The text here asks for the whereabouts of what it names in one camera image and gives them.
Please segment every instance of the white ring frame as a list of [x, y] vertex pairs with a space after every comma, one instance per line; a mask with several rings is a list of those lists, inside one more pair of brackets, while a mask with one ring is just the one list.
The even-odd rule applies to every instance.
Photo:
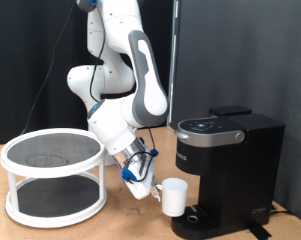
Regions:
[[[55, 133], [71, 133], [71, 134], [78, 134], [81, 136], [83, 135], [83, 136], [90, 137], [100, 144], [100, 151], [98, 152], [98, 154], [85, 161], [68, 165], [68, 166], [55, 167], [55, 168], [28, 167], [28, 166], [14, 163], [10, 159], [8, 159], [7, 153], [10, 150], [10, 148], [13, 147], [15, 144], [32, 137], [55, 134]], [[30, 227], [37, 227], [37, 228], [64, 227], [78, 222], [82, 222], [92, 217], [102, 209], [102, 207], [107, 201], [107, 191], [104, 185], [105, 156], [106, 156], [106, 148], [98, 141], [95, 135], [91, 132], [87, 132], [79, 129], [56, 128], [56, 129], [40, 130], [36, 132], [27, 133], [25, 135], [21, 135], [17, 138], [12, 139], [2, 148], [1, 157], [0, 157], [1, 160], [0, 162], [2, 166], [8, 171], [10, 192], [8, 193], [6, 199], [7, 213], [16, 222], [19, 222], [23, 225], [27, 225]], [[96, 165], [99, 166], [99, 178], [91, 173], [84, 172], [95, 167]], [[90, 178], [91, 180], [95, 181], [96, 184], [99, 184], [99, 199], [92, 206], [78, 213], [74, 213], [68, 216], [51, 217], [51, 218], [29, 216], [19, 211], [17, 190], [20, 187], [24, 186], [25, 184], [37, 178], [59, 178], [59, 177], [66, 177], [75, 174]], [[25, 176], [27, 178], [16, 183], [16, 175]]]

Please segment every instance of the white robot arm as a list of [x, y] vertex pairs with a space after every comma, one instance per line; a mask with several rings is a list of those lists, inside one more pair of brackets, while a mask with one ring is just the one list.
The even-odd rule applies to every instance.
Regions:
[[[83, 0], [77, 2], [82, 9], [84, 5]], [[169, 105], [159, 80], [150, 41], [142, 29], [137, 0], [99, 0], [97, 6], [100, 9], [105, 26], [106, 43], [109, 46], [108, 54], [117, 54], [120, 57], [118, 53], [125, 53], [130, 57], [137, 87], [136, 92], [128, 97], [99, 101], [89, 111], [88, 123], [90, 129], [96, 134], [100, 142], [105, 145], [117, 164], [128, 175], [130, 174], [126, 178], [126, 184], [133, 195], [137, 199], [142, 199], [149, 195], [150, 186], [155, 182], [153, 177], [155, 160], [153, 159], [153, 153], [150, 153], [149, 149], [140, 142], [134, 130], [144, 126], [157, 126], [164, 122], [168, 115]], [[91, 6], [87, 4], [84, 8], [87, 10]], [[89, 11], [90, 21], [92, 14], [97, 14], [98, 9], [92, 8]], [[98, 25], [96, 18], [95, 20], [88, 21], [88, 24]], [[100, 29], [100, 26], [95, 27], [96, 32]], [[94, 41], [91, 40], [93, 41], [91, 44], [89, 44], [89, 41], [88, 48], [94, 54], [98, 49], [90, 46], [95, 45], [100, 48], [101, 38], [96, 37]], [[106, 51], [101, 58], [107, 65], [109, 58], [107, 59]], [[116, 69], [119, 73], [119, 71], [123, 72], [122, 69], [126, 69], [125, 65], [122, 65], [122, 68], [118, 67], [121, 60], [112, 61], [112, 63], [114, 63], [112, 65], [113, 71]], [[118, 80], [119, 77], [116, 77], [112, 81], [120, 83], [122, 81], [124, 82], [124, 84], [122, 83], [123, 86], [131, 87], [129, 82], [131, 75], [129, 75], [128, 70], [124, 71], [127, 73], [122, 73], [120, 76], [121, 80]], [[110, 78], [105, 74], [106, 69], [104, 66], [103, 88], [107, 89], [106, 86]], [[83, 91], [83, 95], [89, 95], [89, 91]]]

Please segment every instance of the power cord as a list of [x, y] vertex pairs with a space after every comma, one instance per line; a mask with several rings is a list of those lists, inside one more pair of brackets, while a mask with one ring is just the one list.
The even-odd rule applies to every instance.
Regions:
[[270, 212], [270, 216], [273, 216], [273, 215], [276, 215], [278, 213], [286, 213], [286, 214], [290, 214], [290, 215], [294, 215], [292, 212], [290, 211], [273, 211], [273, 212]]
[[102, 43], [102, 48], [101, 48], [101, 51], [99, 53], [99, 57], [96, 61], [96, 64], [94, 66], [94, 69], [93, 69], [93, 74], [92, 74], [92, 78], [91, 78], [91, 83], [90, 83], [90, 96], [93, 100], [95, 100], [97, 103], [99, 102], [97, 99], [94, 98], [94, 96], [92, 95], [92, 84], [93, 84], [93, 80], [94, 80], [94, 75], [96, 73], [96, 69], [97, 69], [97, 66], [98, 66], [98, 63], [100, 61], [100, 57], [103, 53], [103, 49], [104, 49], [104, 45], [105, 45], [105, 42], [106, 42], [106, 28], [104, 27], [104, 22], [103, 22], [103, 18], [102, 18], [102, 15], [101, 15], [101, 12], [100, 12], [100, 9], [98, 7], [98, 5], [95, 5], [98, 12], [99, 12], [99, 16], [100, 16], [100, 20], [101, 20], [101, 23], [102, 23], [102, 28], [103, 28], [103, 43]]
[[26, 131], [27, 131], [27, 129], [28, 129], [28, 127], [29, 127], [29, 123], [30, 123], [30, 119], [31, 119], [32, 114], [33, 114], [34, 107], [36, 106], [37, 101], [38, 101], [38, 99], [39, 99], [39, 96], [40, 96], [40, 94], [41, 94], [41, 92], [42, 92], [44, 86], [46, 85], [49, 76], [50, 76], [50, 73], [51, 73], [51, 70], [52, 70], [53, 64], [54, 64], [54, 57], [55, 57], [55, 53], [56, 53], [57, 46], [58, 46], [58, 44], [59, 44], [59, 42], [60, 42], [60, 40], [61, 40], [61, 37], [63, 36], [63, 33], [64, 33], [64, 31], [65, 31], [67, 25], [68, 25], [68, 22], [69, 22], [69, 19], [70, 19], [70, 16], [71, 16], [71, 13], [72, 13], [72, 10], [73, 10], [73, 7], [74, 7], [75, 4], [76, 4], [76, 0], [74, 0], [73, 3], [72, 3], [72, 6], [71, 6], [71, 8], [70, 8], [70, 12], [68, 13], [68, 16], [67, 16], [66, 23], [64, 24], [64, 26], [63, 26], [63, 28], [62, 28], [62, 31], [61, 31], [61, 33], [60, 33], [60, 35], [59, 35], [59, 37], [58, 37], [58, 40], [57, 40], [57, 42], [56, 42], [56, 44], [55, 44], [55, 46], [54, 46], [53, 53], [52, 53], [52, 59], [51, 59], [51, 63], [50, 63], [50, 67], [49, 67], [48, 73], [47, 73], [47, 75], [46, 75], [46, 77], [45, 77], [45, 80], [43, 81], [43, 83], [42, 83], [42, 85], [41, 85], [41, 88], [40, 88], [40, 90], [39, 90], [39, 92], [38, 92], [38, 94], [37, 94], [37, 96], [36, 96], [34, 102], [33, 102], [31, 111], [30, 111], [29, 116], [28, 116], [28, 120], [27, 120], [26, 126], [25, 126], [25, 128], [23, 129], [23, 131], [20, 133], [20, 135], [25, 134]]

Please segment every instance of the coffee machine display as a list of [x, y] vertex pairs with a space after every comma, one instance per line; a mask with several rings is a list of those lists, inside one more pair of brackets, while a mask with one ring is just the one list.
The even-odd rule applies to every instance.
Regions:
[[198, 205], [172, 218], [172, 230], [208, 239], [250, 229], [267, 239], [262, 225], [269, 222], [284, 124], [240, 106], [210, 114], [182, 121], [175, 131], [177, 167], [201, 178]]

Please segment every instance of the coffee machine drip tray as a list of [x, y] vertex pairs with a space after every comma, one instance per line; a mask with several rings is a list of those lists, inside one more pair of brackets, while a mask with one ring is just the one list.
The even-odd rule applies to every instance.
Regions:
[[180, 217], [172, 218], [172, 230], [186, 239], [207, 239], [218, 236], [219, 228], [199, 205], [186, 207]]

